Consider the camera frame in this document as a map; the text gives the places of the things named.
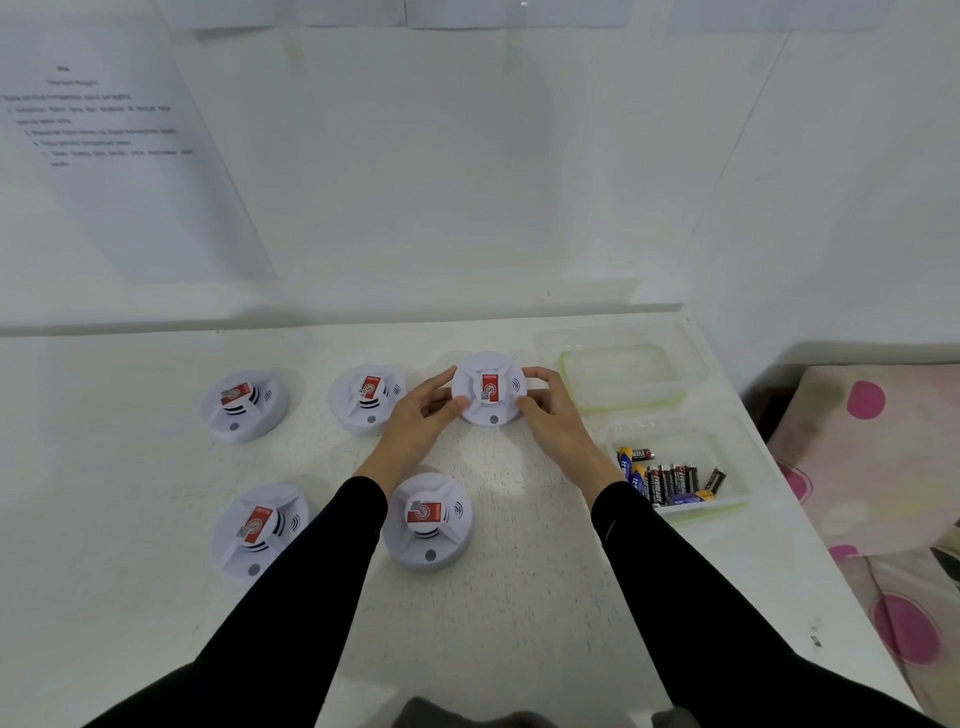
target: finger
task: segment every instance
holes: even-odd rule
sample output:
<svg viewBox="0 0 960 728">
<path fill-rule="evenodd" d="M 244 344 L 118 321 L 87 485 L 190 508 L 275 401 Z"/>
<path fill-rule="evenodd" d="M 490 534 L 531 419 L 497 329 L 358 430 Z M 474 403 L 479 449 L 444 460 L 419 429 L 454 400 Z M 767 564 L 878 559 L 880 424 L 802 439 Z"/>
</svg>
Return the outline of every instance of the finger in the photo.
<svg viewBox="0 0 960 728">
<path fill-rule="evenodd" d="M 517 397 L 515 402 L 516 408 L 523 413 L 523 416 L 530 421 L 531 425 L 540 423 L 543 421 L 543 418 L 549 417 L 546 412 L 540 409 L 540 405 L 532 397 Z"/>
<path fill-rule="evenodd" d="M 531 379 L 540 379 L 547 383 L 547 386 L 550 387 L 550 391 L 553 393 L 550 398 L 551 406 L 556 406 L 558 403 L 560 403 L 561 406 L 572 403 L 570 394 L 566 391 L 564 378 L 560 376 L 560 372 L 554 372 L 552 369 L 547 369 L 546 367 L 524 367 L 523 373 Z"/>
<path fill-rule="evenodd" d="M 425 406 L 430 401 L 429 395 L 431 395 L 434 390 L 443 387 L 447 382 L 453 379 L 453 374 L 456 371 L 457 368 L 454 366 L 450 367 L 445 372 L 440 372 L 438 375 L 430 377 L 426 381 L 414 387 L 407 397 L 415 401 L 419 406 Z"/>
<path fill-rule="evenodd" d="M 544 412 L 553 414 L 553 393 L 549 389 L 528 389 L 527 397 L 535 401 Z"/>
<path fill-rule="evenodd" d="M 457 397 L 447 402 L 440 411 L 431 417 L 428 422 L 434 426 L 434 431 L 439 435 L 444 427 L 456 420 L 469 407 L 469 401 L 466 397 Z"/>
<path fill-rule="evenodd" d="M 539 379 L 547 384 L 553 384 L 555 381 L 563 382 L 560 372 L 554 372 L 546 367 L 523 367 L 523 374 L 531 379 Z"/>
</svg>

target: smoke detector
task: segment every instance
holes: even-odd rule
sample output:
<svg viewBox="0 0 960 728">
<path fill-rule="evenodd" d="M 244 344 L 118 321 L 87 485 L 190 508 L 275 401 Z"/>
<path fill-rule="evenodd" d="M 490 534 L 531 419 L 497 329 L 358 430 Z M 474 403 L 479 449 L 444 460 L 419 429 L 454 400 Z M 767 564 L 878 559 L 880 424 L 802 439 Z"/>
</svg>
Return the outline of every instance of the smoke detector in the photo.
<svg viewBox="0 0 960 728">
<path fill-rule="evenodd" d="M 466 397 L 470 404 L 464 419 L 474 425 L 505 425 L 519 410 L 516 398 L 527 393 L 523 370 L 507 354 L 479 352 L 457 365 L 450 385 L 454 397 Z"/>
<path fill-rule="evenodd" d="M 397 400 L 407 394 L 403 373 L 393 367 L 356 367 L 338 376 L 326 400 L 351 435 L 379 435 Z"/>
<path fill-rule="evenodd" d="M 213 529 L 213 561 L 231 578 L 252 583 L 306 528 L 310 508 L 292 485 L 261 485 L 233 502 Z"/>
<path fill-rule="evenodd" d="M 289 401 L 273 372 L 237 372 L 206 391 L 200 416 L 225 443 L 248 443 L 280 424 Z"/>
<path fill-rule="evenodd" d="M 467 491 L 442 473 L 414 475 L 394 491 L 380 533 L 407 569 L 439 569 L 467 550 L 473 533 Z"/>
</svg>

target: container lid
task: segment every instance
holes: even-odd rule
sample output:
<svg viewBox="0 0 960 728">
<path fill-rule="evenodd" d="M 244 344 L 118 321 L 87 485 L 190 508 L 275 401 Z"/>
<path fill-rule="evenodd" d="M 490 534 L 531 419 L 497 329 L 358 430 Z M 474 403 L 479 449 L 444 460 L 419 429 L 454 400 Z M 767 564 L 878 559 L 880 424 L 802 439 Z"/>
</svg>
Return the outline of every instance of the container lid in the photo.
<svg viewBox="0 0 960 728">
<path fill-rule="evenodd" d="M 710 374 L 684 322 L 672 318 L 544 331 L 534 346 L 584 413 L 678 404 Z"/>
</svg>

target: forearm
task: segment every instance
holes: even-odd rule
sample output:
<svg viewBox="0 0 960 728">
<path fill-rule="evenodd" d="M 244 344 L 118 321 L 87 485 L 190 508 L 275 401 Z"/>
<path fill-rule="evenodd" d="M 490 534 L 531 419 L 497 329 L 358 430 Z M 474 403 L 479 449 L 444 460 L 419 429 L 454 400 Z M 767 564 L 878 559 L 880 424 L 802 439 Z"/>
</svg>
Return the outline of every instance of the forearm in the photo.
<svg viewBox="0 0 960 728">
<path fill-rule="evenodd" d="M 785 719 L 936 725 L 798 656 L 628 483 L 604 489 L 590 516 L 670 699 L 705 728 Z"/>
<path fill-rule="evenodd" d="M 247 591 L 193 663 L 91 725 L 134 725 L 182 716 L 184 710 L 216 716 L 223 724 L 275 720 L 277 704 L 261 698 L 283 695 L 283 725 L 313 726 L 386 515 L 387 499 L 376 483 L 348 480 Z M 253 684 L 255 694 L 245 692 Z"/>
<path fill-rule="evenodd" d="M 793 655 L 753 605 L 628 483 L 606 488 L 590 516 L 675 705 L 706 724 L 714 707 L 749 691 L 745 671 Z M 733 665 L 738 654 L 744 657 Z"/>
</svg>

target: red sticker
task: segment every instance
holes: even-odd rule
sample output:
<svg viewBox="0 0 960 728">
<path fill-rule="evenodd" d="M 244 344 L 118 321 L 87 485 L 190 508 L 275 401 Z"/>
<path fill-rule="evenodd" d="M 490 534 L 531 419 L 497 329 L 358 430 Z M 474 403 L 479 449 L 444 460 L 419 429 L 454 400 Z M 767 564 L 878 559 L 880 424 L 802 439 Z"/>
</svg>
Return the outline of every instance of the red sticker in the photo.
<svg viewBox="0 0 960 728">
<path fill-rule="evenodd" d="M 360 399 L 361 400 L 374 400 L 376 399 L 376 388 L 380 386 L 380 377 L 379 376 L 368 376 L 363 380 L 363 384 L 360 386 Z"/>
<path fill-rule="evenodd" d="M 498 375 L 483 375 L 483 390 L 480 392 L 481 401 L 500 401 L 500 377 Z"/>
<path fill-rule="evenodd" d="M 248 382 L 244 382 L 233 389 L 227 389 L 226 392 L 220 393 L 220 404 L 227 405 L 234 400 L 239 400 L 241 397 L 245 397 L 250 392 L 252 392 L 251 386 Z"/>
<path fill-rule="evenodd" d="M 257 537 L 260 535 L 260 531 L 263 530 L 263 526 L 267 524 L 267 519 L 269 519 L 273 513 L 270 508 L 264 508 L 262 505 L 256 506 L 247 517 L 247 522 L 237 531 L 237 538 L 243 539 L 248 544 L 255 544 Z"/>
<path fill-rule="evenodd" d="M 426 503 L 422 500 L 415 500 L 410 504 L 407 510 L 408 523 L 431 523 L 440 522 L 440 513 L 443 507 L 439 502 Z"/>
</svg>

